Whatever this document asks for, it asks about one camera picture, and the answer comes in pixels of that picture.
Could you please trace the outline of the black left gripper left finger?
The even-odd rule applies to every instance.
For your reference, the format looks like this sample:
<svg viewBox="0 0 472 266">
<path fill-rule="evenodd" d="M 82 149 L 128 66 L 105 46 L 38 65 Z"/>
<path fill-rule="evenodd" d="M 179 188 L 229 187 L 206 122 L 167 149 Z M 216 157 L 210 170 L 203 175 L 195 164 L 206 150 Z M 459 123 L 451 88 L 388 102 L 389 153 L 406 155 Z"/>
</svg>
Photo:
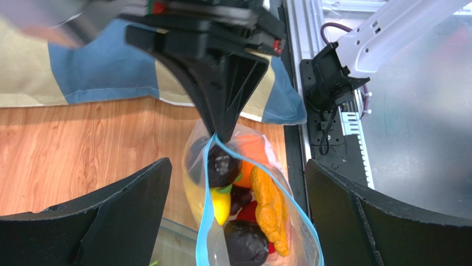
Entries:
<svg viewBox="0 0 472 266">
<path fill-rule="evenodd" d="M 39 213 L 1 217 L 1 264 L 148 265 L 171 173 L 162 158 Z"/>
</svg>

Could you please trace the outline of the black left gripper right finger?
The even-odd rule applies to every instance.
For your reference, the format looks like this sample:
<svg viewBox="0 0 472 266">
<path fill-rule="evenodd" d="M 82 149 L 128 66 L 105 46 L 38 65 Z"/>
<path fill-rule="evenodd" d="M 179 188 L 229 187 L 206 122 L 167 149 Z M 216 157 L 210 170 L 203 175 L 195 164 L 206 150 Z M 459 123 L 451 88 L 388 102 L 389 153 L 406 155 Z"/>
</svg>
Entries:
<svg viewBox="0 0 472 266">
<path fill-rule="evenodd" d="M 471 264 L 471 220 L 404 203 L 315 160 L 305 177 L 326 265 Z"/>
</svg>

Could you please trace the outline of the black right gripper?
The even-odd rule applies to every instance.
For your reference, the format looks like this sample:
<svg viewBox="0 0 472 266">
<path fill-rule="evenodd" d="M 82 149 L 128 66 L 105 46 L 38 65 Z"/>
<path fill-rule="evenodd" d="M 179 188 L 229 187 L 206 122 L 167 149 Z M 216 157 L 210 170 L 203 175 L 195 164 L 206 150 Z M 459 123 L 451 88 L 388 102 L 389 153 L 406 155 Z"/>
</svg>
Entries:
<svg viewBox="0 0 472 266">
<path fill-rule="evenodd" d="M 209 133 L 223 143 L 231 140 L 269 61 L 251 53 L 228 55 L 223 79 L 217 58 L 207 52 L 208 36 L 198 32 L 267 55 L 279 56 L 285 47 L 284 23 L 264 1 L 131 1 L 119 17 L 170 29 L 159 33 L 130 25 L 125 41 L 156 58 L 178 79 Z"/>
</svg>

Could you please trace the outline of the ginger root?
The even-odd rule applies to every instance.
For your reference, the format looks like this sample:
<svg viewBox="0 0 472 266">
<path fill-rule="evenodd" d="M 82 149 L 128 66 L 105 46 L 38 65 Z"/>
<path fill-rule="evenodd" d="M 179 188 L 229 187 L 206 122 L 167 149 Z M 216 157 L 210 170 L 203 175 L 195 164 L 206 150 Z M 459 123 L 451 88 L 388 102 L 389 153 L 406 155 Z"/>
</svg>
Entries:
<svg viewBox="0 0 472 266">
<path fill-rule="evenodd" d="M 287 257 L 290 249 L 286 233 L 288 209 L 284 195 L 273 179 L 257 166 L 252 168 L 251 180 L 258 203 L 255 210 L 256 221 L 277 254 Z"/>
</svg>

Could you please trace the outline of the orange fruit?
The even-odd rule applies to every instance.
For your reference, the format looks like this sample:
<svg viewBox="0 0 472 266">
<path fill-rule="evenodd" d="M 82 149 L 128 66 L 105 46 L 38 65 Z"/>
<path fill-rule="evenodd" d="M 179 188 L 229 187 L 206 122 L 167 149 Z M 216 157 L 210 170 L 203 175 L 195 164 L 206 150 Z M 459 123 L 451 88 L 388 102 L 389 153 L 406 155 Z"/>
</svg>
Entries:
<svg viewBox="0 0 472 266">
<path fill-rule="evenodd" d="M 269 165 L 266 154 L 266 138 L 263 135 L 239 134 L 235 137 L 239 154 L 262 165 Z M 254 164 L 242 161 L 241 178 L 235 185 L 242 188 L 252 188 L 251 172 Z"/>
</svg>

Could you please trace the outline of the dark purple plum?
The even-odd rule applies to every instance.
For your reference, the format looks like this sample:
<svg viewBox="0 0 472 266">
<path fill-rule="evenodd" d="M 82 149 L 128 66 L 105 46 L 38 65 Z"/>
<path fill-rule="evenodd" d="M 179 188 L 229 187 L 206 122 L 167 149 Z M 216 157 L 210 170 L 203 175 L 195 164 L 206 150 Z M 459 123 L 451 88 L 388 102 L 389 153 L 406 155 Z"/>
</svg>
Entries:
<svg viewBox="0 0 472 266">
<path fill-rule="evenodd" d="M 185 165 L 190 179 L 199 184 L 202 173 L 202 164 L 208 166 L 208 181 L 210 188 L 225 187 L 232 184 L 241 174 L 242 161 L 231 157 L 218 145 L 210 148 L 208 158 L 200 157 L 209 138 L 201 137 L 197 139 L 189 148 L 185 158 Z"/>
</svg>

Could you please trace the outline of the red apple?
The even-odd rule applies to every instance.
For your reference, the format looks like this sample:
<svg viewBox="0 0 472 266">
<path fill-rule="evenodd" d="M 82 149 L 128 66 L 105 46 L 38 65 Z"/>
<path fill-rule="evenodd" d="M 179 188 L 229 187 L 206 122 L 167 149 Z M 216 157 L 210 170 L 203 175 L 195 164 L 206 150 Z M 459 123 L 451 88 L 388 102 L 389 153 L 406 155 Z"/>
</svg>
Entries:
<svg viewBox="0 0 472 266">
<path fill-rule="evenodd" d="M 257 223 L 256 221 L 256 207 L 257 207 L 257 201 L 252 201 L 249 204 L 245 205 L 237 214 L 237 217 L 235 220 L 244 220 L 244 221 L 249 221 L 253 223 Z M 269 242 L 269 255 L 275 253 L 275 248 L 274 245 Z"/>
</svg>

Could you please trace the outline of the yellow lemon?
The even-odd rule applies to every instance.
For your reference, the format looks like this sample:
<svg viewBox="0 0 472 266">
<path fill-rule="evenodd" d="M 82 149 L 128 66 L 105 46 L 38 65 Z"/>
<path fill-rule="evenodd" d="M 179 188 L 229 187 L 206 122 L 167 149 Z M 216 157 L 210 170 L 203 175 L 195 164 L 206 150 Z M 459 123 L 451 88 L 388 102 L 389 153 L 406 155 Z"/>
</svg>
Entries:
<svg viewBox="0 0 472 266">
<path fill-rule="evenodd" d="M 203 216 L 203 209 L 206 197 L 205 188 L 195 184 L 190 178 L 183 180 L 184 190 L 194 219 L 199 224 Z M 226 187 L 210 188 L 210 196 L 213 203 L 214 217 L 220 226 L 223 226 L 229 218 L 231 210 L 230 192 L 233 185 Z"/>
</svg>

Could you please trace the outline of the dark mangosteen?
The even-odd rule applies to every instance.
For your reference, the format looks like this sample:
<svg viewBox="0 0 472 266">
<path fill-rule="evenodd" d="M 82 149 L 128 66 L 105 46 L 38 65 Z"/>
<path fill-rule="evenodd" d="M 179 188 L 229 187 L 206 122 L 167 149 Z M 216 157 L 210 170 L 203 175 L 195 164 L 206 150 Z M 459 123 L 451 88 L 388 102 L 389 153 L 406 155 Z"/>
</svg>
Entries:
<svg viewBox="0 0 472 266">
<path fill-rule="evenodd" d="M 224 237 L 230 265 L 263 265 L 269 255 L 269 241 L 259 225 L 244 220 L 229 221 Z"/>
</svg>

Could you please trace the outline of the clear zip top bag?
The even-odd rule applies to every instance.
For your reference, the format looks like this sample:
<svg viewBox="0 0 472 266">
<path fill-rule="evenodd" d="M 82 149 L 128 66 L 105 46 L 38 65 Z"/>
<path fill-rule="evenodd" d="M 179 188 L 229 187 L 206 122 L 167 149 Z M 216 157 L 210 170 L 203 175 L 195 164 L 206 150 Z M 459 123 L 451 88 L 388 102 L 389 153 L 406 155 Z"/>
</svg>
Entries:
<svg viewBox="0 0 472 266">
<path fill-rule="evenodd" d="M 185 152 L 197 265 L 324 265 L 314 226 L 264 134 L 237 125 L 223 143 L 199 121 Z"/>
</svg>

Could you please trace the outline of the purple grape bunch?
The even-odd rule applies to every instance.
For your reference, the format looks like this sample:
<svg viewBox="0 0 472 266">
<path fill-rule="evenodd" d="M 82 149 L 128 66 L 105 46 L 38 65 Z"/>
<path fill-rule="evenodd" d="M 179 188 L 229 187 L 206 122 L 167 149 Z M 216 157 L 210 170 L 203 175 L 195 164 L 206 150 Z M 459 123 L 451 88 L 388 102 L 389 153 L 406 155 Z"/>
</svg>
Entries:
<svg viewBox="0 0 472 266">
<path fill-rule="evenodd" d="M 233 185 L 232 190 L 230 192 L 231 196 L 231 207 L 230 207 L 230 215 L 236 215 L 239 210 L 244 207 L 245 205 L 249 204 L 252 201 L 252 189 L 238 187 Z"/>
</svg>

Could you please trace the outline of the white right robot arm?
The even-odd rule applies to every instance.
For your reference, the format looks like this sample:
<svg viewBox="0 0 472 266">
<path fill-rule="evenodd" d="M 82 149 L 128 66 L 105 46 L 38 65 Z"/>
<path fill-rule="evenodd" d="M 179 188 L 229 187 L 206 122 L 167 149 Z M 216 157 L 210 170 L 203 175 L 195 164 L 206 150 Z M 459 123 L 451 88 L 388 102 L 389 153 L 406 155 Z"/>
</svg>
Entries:
<svg viewBox="0 0 472 266">
<path fill-rule="evenodd" d="M 315 108 L 347 101 L 387 59 L 466 4 L 387 1 L 314 57 Z M 127 44 L 171 71 L 223 143 L 268 69 L 265 55 L 280 55 L 286 39 L 283 22 L 262 1 L 139 1 L 120 18 L 131 22 Z"/>
</svg>

